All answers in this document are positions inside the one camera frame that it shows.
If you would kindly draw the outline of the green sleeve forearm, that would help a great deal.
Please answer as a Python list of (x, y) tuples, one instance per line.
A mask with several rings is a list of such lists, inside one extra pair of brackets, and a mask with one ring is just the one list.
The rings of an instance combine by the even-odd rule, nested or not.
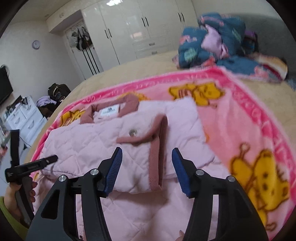
[(27, 232), (28, 229), (8, 212), (1, 196), (1, 240), (25, 240)]

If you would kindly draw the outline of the person's left hand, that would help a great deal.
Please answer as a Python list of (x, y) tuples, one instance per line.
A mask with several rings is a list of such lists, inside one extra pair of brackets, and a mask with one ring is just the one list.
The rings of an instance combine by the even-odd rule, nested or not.
[(23, 215), (16, 201), (16, 192), (20, 188), (20, 185), (17, 185), (16, 183), (10, 183), (4, 195), (4, 205), (6, 209), (12, 215), (12, 217), (18, 222), (20, 222), (23, 219)]

